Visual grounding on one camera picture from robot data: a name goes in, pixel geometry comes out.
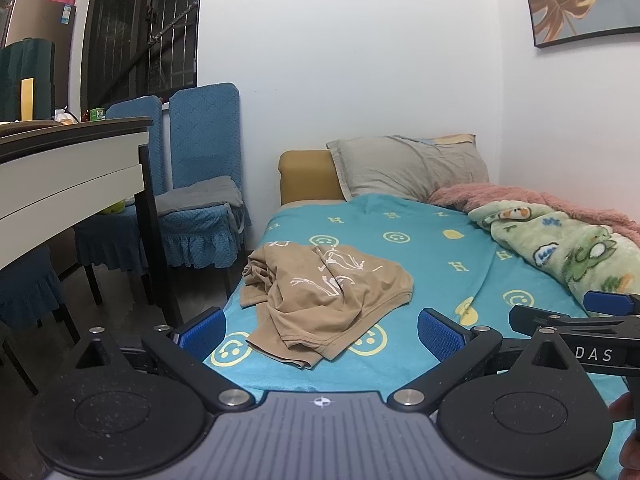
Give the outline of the blue covered chair left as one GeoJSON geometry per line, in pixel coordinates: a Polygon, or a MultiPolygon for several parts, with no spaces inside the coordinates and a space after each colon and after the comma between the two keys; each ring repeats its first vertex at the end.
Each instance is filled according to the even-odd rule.
{"type": "MultiPolygon", "coordinates": [[[[162,103],[157,96],[122,101],[106,111],[107,119],[149,117],[149,161],[153,193],[166,191],[162,103]]],[[[134,198],[125,198],[126,209],[120,214],[94,214],[74,226],[77,258],[85,269],[93,300],[101,307],[103,298],[94,268],[121,270],[144,275],[148,270],[144,246],[137,222],[134,198]]]]}

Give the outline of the grey folded cloth on chair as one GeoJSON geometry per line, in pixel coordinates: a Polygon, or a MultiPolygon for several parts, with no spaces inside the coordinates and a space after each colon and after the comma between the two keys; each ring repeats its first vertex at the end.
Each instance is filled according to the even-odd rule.
{"type": "Polygon", "coordinates": [[[211,206],[229,205],[240,208],[244,205],[239,188],[229,176],[214,177],[184,188],[174,188],[157,195],[155,203],[159,216],[211,206]]]}

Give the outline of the yellow pillow behind grey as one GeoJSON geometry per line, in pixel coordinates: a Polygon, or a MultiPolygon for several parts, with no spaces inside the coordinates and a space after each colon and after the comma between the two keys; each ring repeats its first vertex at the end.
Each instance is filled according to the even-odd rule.
{"type": "Polygon", "coordinates": [[[472,133],[455,133],[446,136],[435,136],[434,138],[423,138],[420,142],[427,145],[456,145],[456,144],[476,144],[475,134],[472,133]]]}

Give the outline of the green cartoon fleece blanket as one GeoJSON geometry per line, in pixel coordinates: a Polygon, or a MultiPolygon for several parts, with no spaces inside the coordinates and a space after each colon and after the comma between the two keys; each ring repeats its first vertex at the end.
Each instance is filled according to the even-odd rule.
{"type": "Polygon", "coordinates": [[[518,200],[488,203],[468,217],[500,246],[552,276],[582,307],[590,290],[639,292],[639,246],[610,226],[518,200]]]}

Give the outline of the tan t-shirt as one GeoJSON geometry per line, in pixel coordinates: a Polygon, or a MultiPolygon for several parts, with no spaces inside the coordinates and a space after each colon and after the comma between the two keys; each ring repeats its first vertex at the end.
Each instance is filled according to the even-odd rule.
{"type": "Polygon", "coordinates": [[[304,370],[332,361],[393,310],[412,276],[397,262],[348,245],[262,244],[247,259],[240,306],[256,309],[248,344],[304,370]]]}

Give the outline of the teal smiley bed sheet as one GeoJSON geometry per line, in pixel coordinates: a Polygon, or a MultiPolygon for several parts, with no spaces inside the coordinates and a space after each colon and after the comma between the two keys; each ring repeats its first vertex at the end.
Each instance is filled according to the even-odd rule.
{"type": "Polygon", "coordinates": [[[516,304],[579,316],[590,290],[638,288],[639,248],[610,226],[529,203],[462,214],[363,195],[271,220],[204,362],[255,394],[389,394],[438,361],[418,335],[426,307],[510,336],[516,304]]]}

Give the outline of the blue covered chair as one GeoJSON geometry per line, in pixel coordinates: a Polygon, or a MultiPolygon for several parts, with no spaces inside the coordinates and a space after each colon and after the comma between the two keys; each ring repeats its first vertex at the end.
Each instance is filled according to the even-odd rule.
{"type": "MultiPolygon", "coordinates": [[[[157,96],[122,101],[106,111],[107,119],[149,117],[149,161],[153,193],[166,191],[162,103],[157,96]]],[[[126,209],[120,214],[94,214],[74,226],[77,258],[85,269],[93,300],[101,307],[103,298],[94,268],[121,270],[144,275],[148,270],[144,246],[137,222],[134,198],[125,198],[126,209]]]]}
{"type": "Polygon", "coordinates": [[[245,257],[250,215],[242,196],[240,92],[231,82],[184,89],[169,100],[172,189],[156,198],[171,266],[229,269],[245,257]]]}

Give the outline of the yellow green toy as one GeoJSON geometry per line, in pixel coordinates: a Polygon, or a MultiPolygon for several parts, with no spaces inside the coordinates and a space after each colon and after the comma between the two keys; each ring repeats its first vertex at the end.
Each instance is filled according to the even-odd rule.
{"type": "Polygon", "coordinates": [[[100,211],[100,214],[120,214],[126,209],[127,205],[124,200],[120,200],[111,206],[108,206],[100,211]]]}

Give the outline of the blue covered chair right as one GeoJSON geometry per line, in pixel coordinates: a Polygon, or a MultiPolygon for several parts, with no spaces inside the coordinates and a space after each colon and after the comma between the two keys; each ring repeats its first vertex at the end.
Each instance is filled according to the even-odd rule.
{"type": "Polygon", "coordinates": [[[231,82],[184,89],[169,100],[172,189],[156,198],[171,266],[229,269],[245,257],[250,215],[242,196],[240,92],[231,82]]]}

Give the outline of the mustard yellow headboard cushion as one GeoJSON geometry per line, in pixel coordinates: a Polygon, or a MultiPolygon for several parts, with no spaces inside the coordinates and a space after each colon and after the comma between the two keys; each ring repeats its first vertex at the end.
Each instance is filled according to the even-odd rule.
{"type": "Polygon", "coordinates": [[[328,150],[286,151],[279,159],[281,204],[344,200],[328,150]]]}

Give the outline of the dark green chair back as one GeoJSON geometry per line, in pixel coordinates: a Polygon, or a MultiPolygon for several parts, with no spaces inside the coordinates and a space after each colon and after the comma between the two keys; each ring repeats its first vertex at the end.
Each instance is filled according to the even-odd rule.
{"type": "Polygon", "coordinates": [[[1,120],[54,116],[54,44],[27,38],[1,49],[1,120]]]}

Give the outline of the dark window door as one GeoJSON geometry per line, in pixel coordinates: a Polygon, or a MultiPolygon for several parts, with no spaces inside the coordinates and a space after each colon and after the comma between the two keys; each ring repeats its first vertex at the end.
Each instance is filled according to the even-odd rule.
{"type": "Polygon", "coordinates": [[[200,0],[89,0],[80,110],[196,85],[200,0]]]}

